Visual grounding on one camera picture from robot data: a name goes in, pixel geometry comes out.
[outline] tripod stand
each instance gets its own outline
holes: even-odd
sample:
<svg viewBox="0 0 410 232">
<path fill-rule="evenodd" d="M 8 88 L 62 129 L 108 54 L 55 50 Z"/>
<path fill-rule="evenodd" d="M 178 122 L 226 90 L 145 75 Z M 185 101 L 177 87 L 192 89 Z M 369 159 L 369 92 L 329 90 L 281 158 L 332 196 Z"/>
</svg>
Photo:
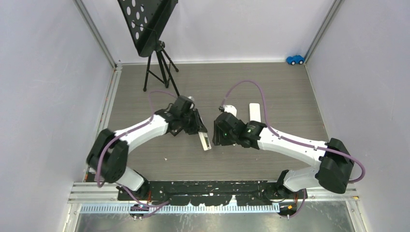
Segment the tripod stand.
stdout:
<svg viewBox="0 0 410 232">
<path fill-rule="evenodd" d="M 166 88 L 169 87 L 169 82 L 172 82 L 172 85 L 174 86 L 175 92 L 176 94 L 179 96 L 179 92 L 178 92 L 178 88 L 176 87 L 175 81 L 171 75 L 171 65 L 173 66 L 173 68 L 175 69 L 176 72 L 179 72 L 179 69 L 175 66 L 175 64 L 172 62 L 171 58 L 169 57 L 169 55 L 166 53 L 165 51 L 165 43 L 162 41 L 158 41 L 158 45 L 155 49 L 155 53 L 157 54 L 157 58 L 158 58 L 158 64 L 160 66 L 160 70 L 161 70 L 161 74 L 162 74 L 162 79 L 160 79 L 157 75 L 155 75 L 150 69 L 150 64 L 151 64 L 151 56 L 150 55 L 148 57 L 148 65 L 146 67 L 146 75 L 145 75 L 145 83 L 144 83 L 144 89 L 143 91 L 146 92 L 146 84 L 148 82 L 148 75 L 152 74 L 155 78 L 157 78 L 159 81 L 161 81 Z M 166 60 L 163 56 L 163 54 L 167 57 L 167 59 L 169 60 L 169 67 L 167 66 Z M 169 75 L 169 78 L 166 78 L 166 74 L 165 74 L 165 69 L 167 70 L 167 73 Z"/>
</svg>

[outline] black mounting plate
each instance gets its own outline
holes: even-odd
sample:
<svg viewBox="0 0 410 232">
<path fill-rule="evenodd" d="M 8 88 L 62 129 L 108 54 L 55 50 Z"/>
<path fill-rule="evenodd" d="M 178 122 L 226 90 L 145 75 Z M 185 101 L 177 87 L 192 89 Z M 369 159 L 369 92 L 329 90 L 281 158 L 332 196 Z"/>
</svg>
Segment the black mounting plate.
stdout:
<svg viewBox="0 0 410 232">
<path fill-rule="evenodd" d="M 160 204 L 169 201 L 170 205 L 205 206 L 227 205 L 235 196 L 238 206 L 271 205 L 282 198 L 276 196 L 276 183 L 272 181 L 149 181 L 151 201 Z M 148 194 L 141 198 L 147 200 Z M 118 192 L 119 201 L 132 201 L 126 191 Z"/>
</svg>

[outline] tripod leg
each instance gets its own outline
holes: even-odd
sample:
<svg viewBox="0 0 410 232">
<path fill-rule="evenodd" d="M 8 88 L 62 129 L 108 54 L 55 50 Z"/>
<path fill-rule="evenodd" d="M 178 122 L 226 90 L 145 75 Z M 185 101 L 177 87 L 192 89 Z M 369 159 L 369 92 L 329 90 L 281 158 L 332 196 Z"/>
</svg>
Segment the tripod leg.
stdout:
<svg viewBox="0 0 410 232">
<path fill-rule="evenodd" d="M 146 66 L 146 74 L 145 74 L 145 83 L 143 91 L 146 92 L 146 84 L 148 82 L 148 75 L 149 75 L 149 65 L 151 64 L 151 56 L 148 57 L 148 65 Z"/>
<path fill-rule="evenodd" d="M 161 54 L 161 52 L 159 52 L 159 54 L 161 55 L 162 61 L 165 63 L 165 58 L 164 58 L 164 56 Z M 171 80 L 172 85 L 174 86 L 176 95 L 179 96 L 178 88 L 176 87 L 175 81 L 174 81 L 174 79 L 173 79 L 173 77 L 172 77 L 172 75 L 171 75 L 171 71 L 169 70 L 168 66 L 166 66 L 166 65 L 165 65 L 165 68 L 167 69 L 167 72 L 168 72 L 168 75 L 169 75 L 169 79 Z"/>
<path fill-rule="evenodd" d="M 168 58 L 170 64 L 172 64 L 172 66 L 174 67 L 176 72 L 179 72 L 179 69 L 175 66 L 175 64 L 172 62 L 171 58 L 169 57 L 169 55 L 166 53 L 165 49 L 162 48 L 162 51 L 164 52 L 165 56 Z"/>
<path fill-rule="evenodd" d="M 157 53 L 157 58 L 158 58 L 158 64 L 160 65 L 160 69 L 161 69 L 161 74 L 162 74 L 162 78 L 164 80 L 165 83 L 165 87 L 168 88 L 169 87 L 169 82 L 166 79 L 166 75 L 165 75 L 165 70 L 164 70 L 164 64 L 162 63 L 162 60 L 164 59 L 162 57 L 162 53 L 161 52 L 155 52 Z"/>
</svg>

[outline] white cable tray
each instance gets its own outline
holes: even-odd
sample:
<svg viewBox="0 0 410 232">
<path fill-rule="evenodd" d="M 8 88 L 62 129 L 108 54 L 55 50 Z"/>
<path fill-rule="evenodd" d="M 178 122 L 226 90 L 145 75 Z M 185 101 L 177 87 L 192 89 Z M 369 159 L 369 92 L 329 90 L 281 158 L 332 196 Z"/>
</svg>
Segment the white cable tray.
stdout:
<svg viewBox="0 0 410 232">
<path fill-rule="evenodd" d="M 145 214 L 154 211 L 156 208 L 150 208 L 149 211 L 131 211 L 133 203 L 84 203 L 81 206 L 82 214 L 128 214 L 139 213 Z M 224 213 L 278 213 L 279 204 L 272 205 L 247 205 L 237 206 L 236 203 L 229 203 L 225 206 L 174 206 L 166 205 L 157 214 L 224 214 Z"/>
</svg>

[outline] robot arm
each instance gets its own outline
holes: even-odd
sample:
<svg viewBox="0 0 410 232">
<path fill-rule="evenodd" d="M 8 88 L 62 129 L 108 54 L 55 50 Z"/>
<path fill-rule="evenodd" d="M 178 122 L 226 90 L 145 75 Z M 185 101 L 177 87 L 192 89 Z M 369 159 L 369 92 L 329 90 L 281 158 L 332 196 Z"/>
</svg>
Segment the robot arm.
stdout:
<svg viewBox="0 0 410 232">
<path fill-rule="evenodd" d="M 100 132 L 87 157 L 88 165 L 95 170 L 98 168 L 104 147 L 115 137 L 123 135 L 111 145 L 102 160 L 101 176 L 105 182 L 118 183 L 132 191 L 144 191 L 142 187 L 146 185 L 147 180 L 138 172 L 127 167 L 128 154 L 148 140 L 168 132 L 173 136 L 178 135 L 182 130 L 187 134 L 200 133 L 201 142 L 209 147 L 207 130 L 199 112 L 194 107 L 193 101 L 185 96 L 179 96 L 169 109 L 156 111 L 151 121 L 150 119 L 123 130 L 112 132 L 104 129 Z"/>
<path fill-rule="evenodd" d="M 298 159 L 310 165 L 297 171 L 284 170 L 276 184 L 278 195 L 286 198 L 293 192 L 301 189 L 319 187 L 335 192 L 344 193 L 347 182 L 353 169 L 353 161 L 344 157 L 316 149 L 317 147 L 328 147 L 347 153 L 343 143 L 337 139 L 331 139 L 328 143 L 314 141 L 290 134 L 274 131 L 274 135 L 264 123 L 250 121 L 244 123 L 233 114 L 223 112 L 214 121 L 214 145 L 239 144 L 245 148 L 269 150 Z M 314 148 L 291 143 L 280 136 L 293 141 L 313 145 Z"/>
</svg>

